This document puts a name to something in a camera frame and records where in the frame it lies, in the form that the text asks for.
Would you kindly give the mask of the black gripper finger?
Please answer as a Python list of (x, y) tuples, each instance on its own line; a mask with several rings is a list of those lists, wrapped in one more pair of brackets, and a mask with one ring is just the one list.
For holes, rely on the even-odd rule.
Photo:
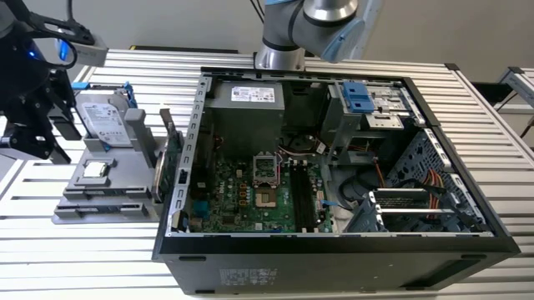
[(49, 160), (51, 164), (72, 162), (49, 131), (39, 132), (10, 122), (1, 136), (1, 155), (11, 159)]
[(51, 109), (47, 113), (49, 120), (65, 140), (80, 140), (81, 135), (76, 129), (72, 114), (72, 110), (76, 108), (74, 92), (65, 71), (49, 72), (45, 91), (51, 102)]

